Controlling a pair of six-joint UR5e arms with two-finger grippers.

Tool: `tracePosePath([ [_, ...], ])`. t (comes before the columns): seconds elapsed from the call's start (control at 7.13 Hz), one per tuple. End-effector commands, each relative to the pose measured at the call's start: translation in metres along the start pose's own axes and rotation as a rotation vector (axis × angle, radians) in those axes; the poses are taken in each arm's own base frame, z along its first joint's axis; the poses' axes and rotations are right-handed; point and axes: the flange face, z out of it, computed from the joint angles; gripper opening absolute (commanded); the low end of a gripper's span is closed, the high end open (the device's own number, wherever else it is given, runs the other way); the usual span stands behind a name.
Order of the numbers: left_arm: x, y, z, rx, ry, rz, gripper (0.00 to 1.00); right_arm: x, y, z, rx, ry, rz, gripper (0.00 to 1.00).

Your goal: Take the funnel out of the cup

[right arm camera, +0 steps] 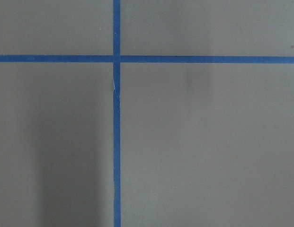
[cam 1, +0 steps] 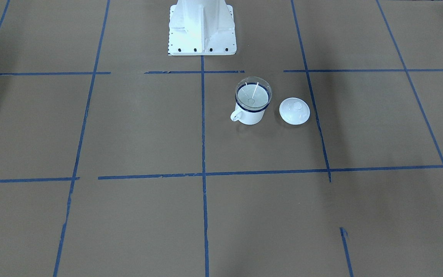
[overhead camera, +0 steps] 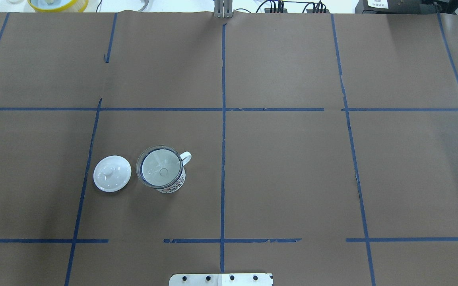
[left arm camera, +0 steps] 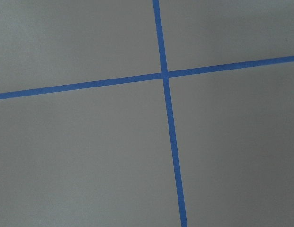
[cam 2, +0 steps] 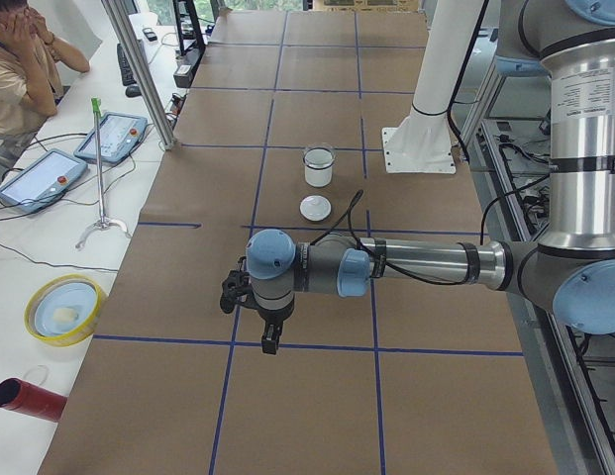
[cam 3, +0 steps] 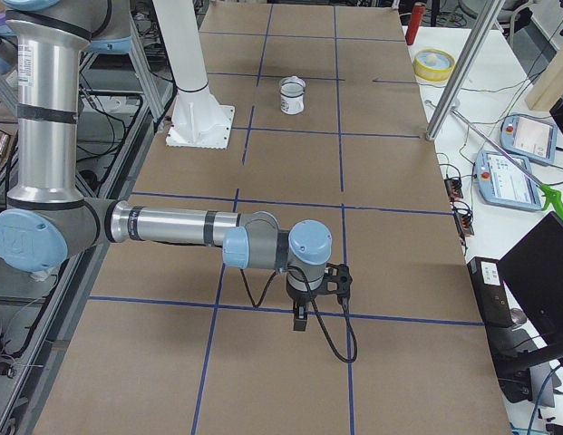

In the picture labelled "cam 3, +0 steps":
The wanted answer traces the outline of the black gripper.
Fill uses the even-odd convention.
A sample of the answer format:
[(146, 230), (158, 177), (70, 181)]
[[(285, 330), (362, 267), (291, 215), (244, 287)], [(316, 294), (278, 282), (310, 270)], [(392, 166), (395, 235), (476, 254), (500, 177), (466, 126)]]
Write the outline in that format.
[[(335, 295), (340, 305), (349, 305), (353, 278), (349, 267), (345, 264), (325, 265), (325, 272), (320, 286), (315, 290), (316, 295)], [(293, 303), (293, 330), (304, 332), (307, 327), (308, 302), (295, 301)]]

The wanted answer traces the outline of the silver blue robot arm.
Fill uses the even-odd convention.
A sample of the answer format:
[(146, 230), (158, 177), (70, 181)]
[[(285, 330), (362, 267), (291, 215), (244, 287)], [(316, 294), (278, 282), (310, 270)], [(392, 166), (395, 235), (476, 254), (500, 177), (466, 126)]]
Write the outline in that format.
[(329, 258), (332, 235), (316, 220), (288, 230), (267, 212), (136, 207), (87, 198), (75, 185), (80, 57), (127, 53), (126, 1), (9, 1), (6, 22), (18, 42), (18, 181), (0, 213), (0, 257), (38, 272), (103, 242), (154, 241), (218, 247), (226, 266), (286, 275), (294, 327), (306, 328), (316, 298), (349, 307), (352, 278)]

